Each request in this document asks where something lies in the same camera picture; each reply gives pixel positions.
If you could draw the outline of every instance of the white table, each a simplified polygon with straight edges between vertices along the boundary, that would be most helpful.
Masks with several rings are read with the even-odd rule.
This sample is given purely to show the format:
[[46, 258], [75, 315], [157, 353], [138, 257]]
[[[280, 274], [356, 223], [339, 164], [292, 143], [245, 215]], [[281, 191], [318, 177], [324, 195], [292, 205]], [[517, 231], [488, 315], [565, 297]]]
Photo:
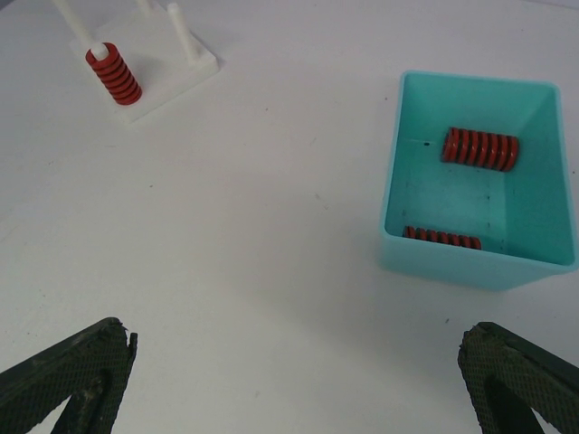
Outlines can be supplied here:
[[[91, 25], [134, 6], [72, 4]], [[50, 2], [0, 13], [0, 371], [117, 316], [139, 333], [117, 433], [476, 433], [465, 330], [579, 365], [576, 274], [494, 294], [376, 264], [401, 72], [555, 82], [575, 170], [579, 11], [182, 6], [223, 69], [130, 128]]]

